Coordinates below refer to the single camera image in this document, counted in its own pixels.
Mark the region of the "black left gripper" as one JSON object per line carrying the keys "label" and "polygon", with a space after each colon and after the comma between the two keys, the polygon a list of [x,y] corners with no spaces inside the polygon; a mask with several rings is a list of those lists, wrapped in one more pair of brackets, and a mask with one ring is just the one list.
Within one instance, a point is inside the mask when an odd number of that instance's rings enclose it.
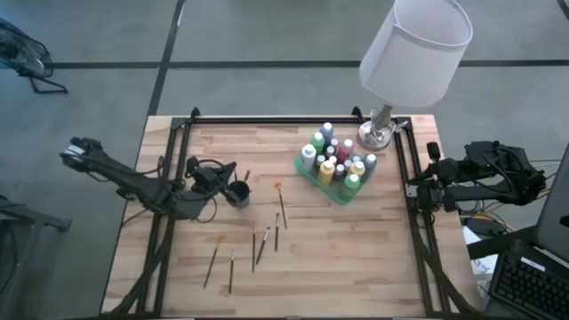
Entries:
{"label": "black left gripper", "polygon": [[236,162],[222,164],[214,159],[198,160],[195,156],[186,162],[186,178],[192,178],[194,183],[190,190],[201,196],[215,196],[221,192],[231,205],[239,205],[242,202],[242,192],[239,186],[230,185],[234,175]]}

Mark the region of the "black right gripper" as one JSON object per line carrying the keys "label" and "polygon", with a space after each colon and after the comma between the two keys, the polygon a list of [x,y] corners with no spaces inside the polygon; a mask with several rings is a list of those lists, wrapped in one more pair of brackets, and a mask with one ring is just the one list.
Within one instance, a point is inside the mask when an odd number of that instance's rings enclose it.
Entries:
{"label": "black right gripper", "polygon": [[410,186],[429,188],[429,201],[433,206],[443,208],[446,212],[455,212],[457,204],[455,196],[446,190],[457,180],[458,164],[453,159],[441,159],[441,152],[436,142],[427,144],[431,164],[422,172],[407,181]]}

